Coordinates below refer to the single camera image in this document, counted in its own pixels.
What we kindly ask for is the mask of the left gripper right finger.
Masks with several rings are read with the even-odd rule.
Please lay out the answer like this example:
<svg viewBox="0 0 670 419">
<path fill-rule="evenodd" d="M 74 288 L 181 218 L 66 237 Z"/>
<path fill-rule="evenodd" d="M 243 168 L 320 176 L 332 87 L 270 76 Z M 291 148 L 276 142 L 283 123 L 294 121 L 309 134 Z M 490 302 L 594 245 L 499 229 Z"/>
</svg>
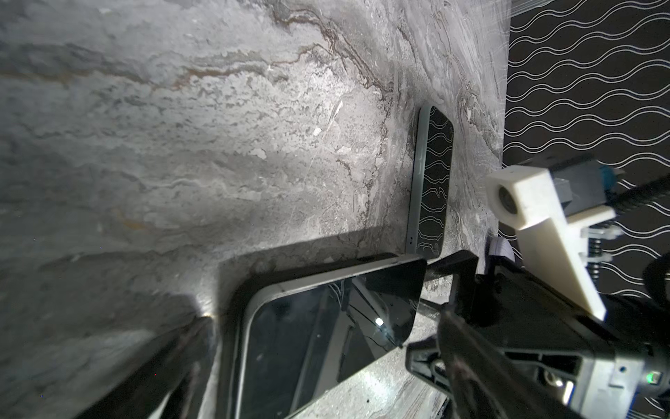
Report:
<svg viewBox="0 0 670 419">
<path fill-rule="evenodd" d="M 461 317 L 443 311 L 437 338 L 458 417 L 579 417 L 522 375 Z"/>
</svg>

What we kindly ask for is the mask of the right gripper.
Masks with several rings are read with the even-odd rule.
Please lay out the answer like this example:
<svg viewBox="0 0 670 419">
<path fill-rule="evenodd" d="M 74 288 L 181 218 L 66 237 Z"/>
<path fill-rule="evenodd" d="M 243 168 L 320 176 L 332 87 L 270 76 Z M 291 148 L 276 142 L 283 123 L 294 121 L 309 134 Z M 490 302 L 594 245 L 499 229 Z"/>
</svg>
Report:
<svg viewBox="0 0 670 419">
<path fill-rule="evenodd" d="M 424 282 L 452 277 L 448 302 L 422 300 L 437 322 L 461 317 L 525 377 L 579 414 L 578 418 L 635 418 L 639 398 L 653 399 L 669 415 L 669 262 L 643 273 L 647 296 L 604 296 L 606 317 L 594 318 L 506 258 L 479 274 L 479 258 L 460 250 L 427 266 Z M 406 367 L 448 400 L 457 417 L 447 371 L 434 336 L 409 345 Z"/>
</svg>

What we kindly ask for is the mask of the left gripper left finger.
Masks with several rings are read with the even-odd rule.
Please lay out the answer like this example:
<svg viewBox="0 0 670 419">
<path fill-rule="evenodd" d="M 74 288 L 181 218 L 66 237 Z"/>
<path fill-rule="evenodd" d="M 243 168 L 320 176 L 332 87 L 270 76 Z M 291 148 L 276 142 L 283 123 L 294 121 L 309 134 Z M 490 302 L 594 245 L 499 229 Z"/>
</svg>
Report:
<svg viewBox="0 0 670 419">
<path fill-rule="evenodd" d="M 217 326 L 195 319 L 79 418 L 197 418 L 217 349 Z"/>
</svg>

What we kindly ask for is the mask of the light teal phone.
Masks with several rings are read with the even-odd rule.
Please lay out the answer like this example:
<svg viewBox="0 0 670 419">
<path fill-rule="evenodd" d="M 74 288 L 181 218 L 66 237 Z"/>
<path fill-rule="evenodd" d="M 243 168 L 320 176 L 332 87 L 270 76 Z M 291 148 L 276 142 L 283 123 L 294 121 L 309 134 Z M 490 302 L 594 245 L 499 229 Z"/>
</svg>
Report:
<svg viewBox="0 0 670 419">
<path fill-rule="evenodd" d="M 426 259 L 441 255 L 448 212 L 454 126 L 437 106 L 418 114 L 406 252 Z"/>
</svg>

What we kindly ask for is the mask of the black phone screen up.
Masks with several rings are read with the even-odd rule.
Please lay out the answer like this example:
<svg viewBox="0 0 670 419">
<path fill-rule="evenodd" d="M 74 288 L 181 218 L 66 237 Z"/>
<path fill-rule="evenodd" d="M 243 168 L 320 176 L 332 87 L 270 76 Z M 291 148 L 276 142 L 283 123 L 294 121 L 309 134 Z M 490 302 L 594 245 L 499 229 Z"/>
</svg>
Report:
<svg viewBox="0 0 670 419">
<path fill-rule="evenodd" d="M 382 254 L 276 272 L 236 299 L 224 418 L 288 418 L 402 347 L 427 261 Z"/>
</svg>

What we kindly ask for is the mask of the grey cloth on table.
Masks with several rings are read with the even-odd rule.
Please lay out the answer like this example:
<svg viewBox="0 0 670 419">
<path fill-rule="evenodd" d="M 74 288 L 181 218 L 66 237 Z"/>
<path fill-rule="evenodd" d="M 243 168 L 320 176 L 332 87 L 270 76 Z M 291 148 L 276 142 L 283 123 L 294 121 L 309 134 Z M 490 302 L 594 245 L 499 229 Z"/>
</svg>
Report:
<svg viewBox="0 0 670 419">
<path fill-rule="evenodd" d="M 486 261 L 490 262 L 494 257 L 507 258 L 516 261 L 515 249 L 505 237 L 490 237 L 486 246 Z"/>
</svg>

